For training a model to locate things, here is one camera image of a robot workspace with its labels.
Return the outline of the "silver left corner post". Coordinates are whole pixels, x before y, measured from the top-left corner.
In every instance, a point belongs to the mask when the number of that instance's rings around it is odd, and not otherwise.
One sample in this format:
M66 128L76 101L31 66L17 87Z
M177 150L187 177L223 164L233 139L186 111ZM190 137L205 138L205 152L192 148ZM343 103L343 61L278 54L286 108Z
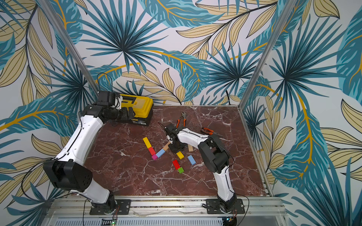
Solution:
M95 93L96 98L99 97L98 94L98 87L96 85L96 82L93 80L86 64L84 63L83 59L81 58L81 55L77 51L74 42L72 41L68 31L67 26L71 24L71 20L66 19L66 10L62 9L59 1L55 1L59 10L60 14L57 14L57 11L53 7L51 1L38 1L39 6L44 10L44 13L50 23L53 25L55 31L60 36L60 39L65 44L65 49L68 50L69 54L73 57L73 60L78 65L80 71L82 72L84 78L88 82L89 87L93 90Z

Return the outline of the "yellow long block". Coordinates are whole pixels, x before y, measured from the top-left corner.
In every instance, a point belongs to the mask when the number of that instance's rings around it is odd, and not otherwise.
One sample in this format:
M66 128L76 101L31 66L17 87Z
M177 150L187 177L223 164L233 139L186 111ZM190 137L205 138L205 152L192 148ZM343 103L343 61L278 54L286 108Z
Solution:
M179 157L180 160L184 158L184 155L181 151L177 152L176 155Z

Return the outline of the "silver aluminium corner post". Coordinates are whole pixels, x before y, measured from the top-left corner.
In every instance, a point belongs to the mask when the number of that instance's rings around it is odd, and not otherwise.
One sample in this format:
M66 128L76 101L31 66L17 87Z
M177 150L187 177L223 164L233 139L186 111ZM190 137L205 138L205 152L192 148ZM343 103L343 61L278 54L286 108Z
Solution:
M238 109L240 111L243 110L243 108L245 107L247 100L253 90L253 87L255 86L258 76L260 75L263 66L265 65L265 62L268 58L268 55L271 53L278 37L280 36L284 25L287 23L287 19L288 17L292 14L292 9L295 6L297 1L287 1L285 4L285 7L283 8L283 11L281 12L280 17L278 18L277 22L276 22L276 27L274 29L274 31L271 33L270 38L268 39L268 42L266 44L265 49L263 50L263 53L259 59L259 62L253 72L253 75L251 77L251 79L249 80L248 86L243 94L243 98L241 99L241 102L238 106Z

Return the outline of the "yellow black toolbox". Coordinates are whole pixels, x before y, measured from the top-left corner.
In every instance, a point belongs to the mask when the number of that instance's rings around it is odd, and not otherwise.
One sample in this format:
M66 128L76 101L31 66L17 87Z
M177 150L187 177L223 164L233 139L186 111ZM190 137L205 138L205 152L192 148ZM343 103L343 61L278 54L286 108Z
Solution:
M118 122L149 126L153 116L153 99L143 96L125 95L121 97Z

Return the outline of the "yellow short block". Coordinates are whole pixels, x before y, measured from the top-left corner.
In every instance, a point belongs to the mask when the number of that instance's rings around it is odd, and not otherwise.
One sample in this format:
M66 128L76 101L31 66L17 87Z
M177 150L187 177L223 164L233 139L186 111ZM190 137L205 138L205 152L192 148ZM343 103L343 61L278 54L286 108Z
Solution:
M143 138L143 141L144 141L144 143L145 143L145 145L146 145L147 149L149 149L149 148L151 148L151 147L152 147L152 145L151 145L151 143L150 143L150 141L148 140L148 138L147 138L147 137L144 137L144 138Z

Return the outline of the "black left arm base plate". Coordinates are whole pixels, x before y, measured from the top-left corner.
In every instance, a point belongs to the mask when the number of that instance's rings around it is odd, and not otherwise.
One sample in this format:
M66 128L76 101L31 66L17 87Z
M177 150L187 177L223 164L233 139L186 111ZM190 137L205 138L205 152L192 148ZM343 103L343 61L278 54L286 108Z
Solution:
M128 215L130 207L130 199L116 199L104 204L92 203L90 215Z

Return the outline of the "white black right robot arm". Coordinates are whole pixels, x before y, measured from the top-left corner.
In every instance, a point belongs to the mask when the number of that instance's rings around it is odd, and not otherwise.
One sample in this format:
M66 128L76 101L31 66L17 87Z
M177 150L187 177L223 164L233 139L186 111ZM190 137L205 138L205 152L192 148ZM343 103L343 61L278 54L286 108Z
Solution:
M164 125L163 129L173 153L182 151L188 145L199 150L204 165L215 177L219 209L224 213L231 212L237 200L229 174L231 154L219 137L199 134L183 126L177 128L172 123Z

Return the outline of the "aluminium front rail frame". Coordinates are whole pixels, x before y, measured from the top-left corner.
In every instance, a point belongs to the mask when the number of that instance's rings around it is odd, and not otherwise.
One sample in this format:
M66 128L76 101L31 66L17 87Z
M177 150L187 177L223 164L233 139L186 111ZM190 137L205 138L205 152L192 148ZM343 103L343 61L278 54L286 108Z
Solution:
M241 197L235 210L216 209L212 196L116 196L116 214L102 215L83 198L55 201L43 226L290 226L278 197Z

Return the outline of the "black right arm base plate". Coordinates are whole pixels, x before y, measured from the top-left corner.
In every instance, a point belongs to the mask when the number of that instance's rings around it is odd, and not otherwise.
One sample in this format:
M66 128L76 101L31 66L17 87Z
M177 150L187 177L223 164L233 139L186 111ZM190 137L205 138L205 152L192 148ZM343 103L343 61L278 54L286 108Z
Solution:
M244 214L246 212L242 199L235 199L225 202L221 199L206 199L202 206L208 214Z

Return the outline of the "orange groove joint pliers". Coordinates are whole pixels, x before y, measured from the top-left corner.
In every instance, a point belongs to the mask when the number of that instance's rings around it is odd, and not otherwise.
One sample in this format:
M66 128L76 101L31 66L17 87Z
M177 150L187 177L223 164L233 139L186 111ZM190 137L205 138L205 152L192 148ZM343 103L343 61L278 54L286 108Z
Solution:
M186 127L187 114L185 112L181 112L181 117L177 120L176 128Z

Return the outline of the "light blue block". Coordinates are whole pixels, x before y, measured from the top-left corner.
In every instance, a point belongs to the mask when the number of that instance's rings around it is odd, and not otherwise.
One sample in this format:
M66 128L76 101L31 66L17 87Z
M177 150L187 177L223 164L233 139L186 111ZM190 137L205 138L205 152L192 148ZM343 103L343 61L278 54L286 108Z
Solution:
M158 158L160 158L164 153L165 153L165 150L164 150L164 149L161 149L160 151L158 151L158 152L156 153L156 156L157 156Z
M189 155L189 156L188 156L188 160L190 161L191 165L195 165L195 164L196 164L196 161L195 161L195 159L193 158L192 155Z

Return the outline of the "green small cube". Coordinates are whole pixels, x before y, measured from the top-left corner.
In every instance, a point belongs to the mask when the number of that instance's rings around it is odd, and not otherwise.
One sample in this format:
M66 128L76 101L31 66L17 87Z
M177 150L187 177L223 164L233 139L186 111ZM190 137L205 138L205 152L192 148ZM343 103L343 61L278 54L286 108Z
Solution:
M179 171L180 174L184 173L183 167L180 167L180 168L178 169L178 171Z

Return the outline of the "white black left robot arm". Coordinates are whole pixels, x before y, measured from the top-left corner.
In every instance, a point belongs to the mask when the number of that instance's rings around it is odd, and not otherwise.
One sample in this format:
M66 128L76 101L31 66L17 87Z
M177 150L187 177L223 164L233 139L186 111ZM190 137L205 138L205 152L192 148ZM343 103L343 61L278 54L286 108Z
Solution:
M117 210L114 195L95 181L84 163L103 124L127 117L122 100L119 93L100 91L98 100L80 111L80 122L63 150L43 165L54 187L87 198L93 208L105 215Z

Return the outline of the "orange needle nose pliers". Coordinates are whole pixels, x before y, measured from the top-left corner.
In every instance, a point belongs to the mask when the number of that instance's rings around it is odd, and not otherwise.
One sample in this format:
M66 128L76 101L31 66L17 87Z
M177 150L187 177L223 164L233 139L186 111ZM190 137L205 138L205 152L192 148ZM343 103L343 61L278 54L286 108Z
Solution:
M205 134L205 135L217 135L219 137L222 137L221 134L215 132L214 130L212 130L212 129L208 128L208 127L202 127L200 132Z

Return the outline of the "red block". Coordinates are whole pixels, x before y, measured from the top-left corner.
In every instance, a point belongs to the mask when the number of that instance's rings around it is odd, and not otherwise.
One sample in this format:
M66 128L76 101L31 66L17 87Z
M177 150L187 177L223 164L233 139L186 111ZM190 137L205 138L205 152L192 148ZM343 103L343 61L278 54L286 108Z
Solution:
M173 160L172 163L173 163L176 170L180 168L180 165L179 165L177 160Z
M155 155L155 154L156 154L156 152L154 151L154 148L153 148L153 147L148 148L148 150L149 150L149 152L150 152L151 155Z

